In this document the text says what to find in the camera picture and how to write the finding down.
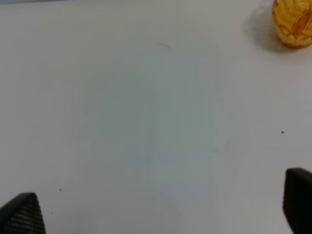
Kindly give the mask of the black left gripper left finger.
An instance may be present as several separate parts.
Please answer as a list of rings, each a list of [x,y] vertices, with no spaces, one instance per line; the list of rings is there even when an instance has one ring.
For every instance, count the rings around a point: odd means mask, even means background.
[[[36,193],[21,193],[0,208],[0,234],[46,234]]]

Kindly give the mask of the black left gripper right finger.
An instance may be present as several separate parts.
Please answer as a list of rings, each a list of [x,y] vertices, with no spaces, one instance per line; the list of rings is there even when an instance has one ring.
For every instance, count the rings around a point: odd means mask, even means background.
[[[283,212],[294,234],[312,233],[312,173],[302,168],[286,170]]]

